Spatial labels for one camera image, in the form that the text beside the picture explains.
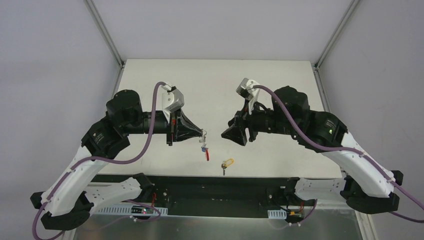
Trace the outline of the steel key holder red handle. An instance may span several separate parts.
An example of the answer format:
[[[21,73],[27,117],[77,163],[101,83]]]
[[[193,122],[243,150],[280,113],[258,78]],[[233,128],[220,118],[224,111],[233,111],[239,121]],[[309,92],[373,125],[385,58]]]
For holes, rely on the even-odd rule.
[[[210,161],[210,155],[209,155],[209,148],[207,147],[206,136],[207,136],[207,131],[202,129],[201,130],[201,136],[199,138],[199,143],[201,143],[201,148],[202,147],[205,148],[205,152],[203,152],[203,153],[205,155],[206,161],[209,162]]]

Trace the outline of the key with yellow tag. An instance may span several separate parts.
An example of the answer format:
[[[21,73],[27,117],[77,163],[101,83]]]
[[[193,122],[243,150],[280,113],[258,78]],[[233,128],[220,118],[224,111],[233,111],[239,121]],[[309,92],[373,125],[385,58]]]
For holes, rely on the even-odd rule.
[[[235,162],[235,160],[233,158],[230,158],[228,160],[225,160],[222,162],[221,164],[221,168],[222,168],[222,175],[225,176],[226,175],[226,169],[232,165]]]

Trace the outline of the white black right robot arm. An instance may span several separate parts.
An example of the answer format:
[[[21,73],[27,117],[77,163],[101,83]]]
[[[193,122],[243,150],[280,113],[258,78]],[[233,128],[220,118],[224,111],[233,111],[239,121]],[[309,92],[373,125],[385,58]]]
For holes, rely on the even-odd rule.
[[[270,92],[272,108],[267,108],[257,101],[262,89],[255,83],[237,88],[244,105],[228,122],[222,138],[245,146],[259,133],[287,135],[346,172],[345,177],[333,179],[291,178],[283,192],[288,204],[331,200],[369,215],[398,210],[400,197],[395,188],[402,184],[401,171],[385,169],[368,156],[337,116],[311,110],[305,93],[291,86],[281,87]]]

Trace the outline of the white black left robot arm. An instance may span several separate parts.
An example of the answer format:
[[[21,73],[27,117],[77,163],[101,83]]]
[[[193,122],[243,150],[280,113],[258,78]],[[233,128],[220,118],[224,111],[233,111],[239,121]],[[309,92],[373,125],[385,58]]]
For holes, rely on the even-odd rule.
[[[105,116],[83,136],[68,169],[49,190],[35,192],[30,198],[45,229],[70,231],[107,206],[152,200],[154,185],[143,173],[107,187],[91,187],[90,183],[106,165],[119,164],[116,157],[130,145],[130,135],[151,138],[164,134],[169,146],[203,135],[203,130],[183,113],[182,93],[172,87],[164,95],[169,100],[166,107],[150,112],[143,111],[134,90],[121,90],[106,103]]]

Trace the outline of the left aluminium frame post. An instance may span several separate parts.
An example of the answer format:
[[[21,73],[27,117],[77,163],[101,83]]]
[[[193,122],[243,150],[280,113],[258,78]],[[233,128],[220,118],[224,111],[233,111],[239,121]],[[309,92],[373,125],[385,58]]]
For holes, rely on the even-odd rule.
[[[102,36],[107,48],[109,49],[112,57],[116,61],[118,67],[123,69],[125,67],[125,61],[123,60],[121,54],[119,53],[116,44],[113,41],[111,34],[109,33],[107,26],[105,25],[102,16],[93,0],[84,0],[83,1],[89,14],[92,17],[94,24],[96,25],[100,35]]]

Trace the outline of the aluminium frame post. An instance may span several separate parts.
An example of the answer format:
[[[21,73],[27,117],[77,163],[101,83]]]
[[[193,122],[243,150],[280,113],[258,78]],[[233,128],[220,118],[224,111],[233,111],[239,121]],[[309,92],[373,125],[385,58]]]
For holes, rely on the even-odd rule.
[[[102,16],[93,0],[84,0],[83,1],[89,14],[92,17],[94,24],[96,25],[100,35],[102,36],[107,48],[109,49],[112,57],[116,61],[118,67],[123,69],[125,67],[125,61],[123,60],[121,54],[119,53],[116,44],[113,41],[111,34],[109,33],[107,26],[105,25]]]
[[[340,21],[338,22],[335,30],[331,34],[327,44],[325,45],[323,51],[321,52],[320,56],[318,57],[317,61],[314,63],[314,68],[316,71],[318,71],[323,63],[325,62],[326,58],[330,54],[332,48],[336,45],[338,39],[342,35],[343,30],[346,28],[348,22],[353,17],[357,7],[361,4],[362,0],[351,0],[349,2],[349,5],[345,12],[343,13]]]

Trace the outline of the right aluminium frame post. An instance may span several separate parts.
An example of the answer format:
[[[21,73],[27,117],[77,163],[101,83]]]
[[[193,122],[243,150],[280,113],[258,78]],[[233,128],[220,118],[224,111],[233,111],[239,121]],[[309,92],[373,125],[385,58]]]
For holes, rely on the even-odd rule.
[[[349,5],[345,12],[343,13],[340,21],[338,22],[335,30],[331,34],[327,44],[325,45],[323,51],[321,52],[320,56],[318,57],[317,61],[314,63],[314,68],[316,71],[318,71],[323,63],[325,62],[326,58],[330,54],[332,48],[336,45],[338,39],[342,35],[343,30],[346,28],[348,22],[353,17],[357,7],[361,4],[362,0],[351,0],[349,2]]]

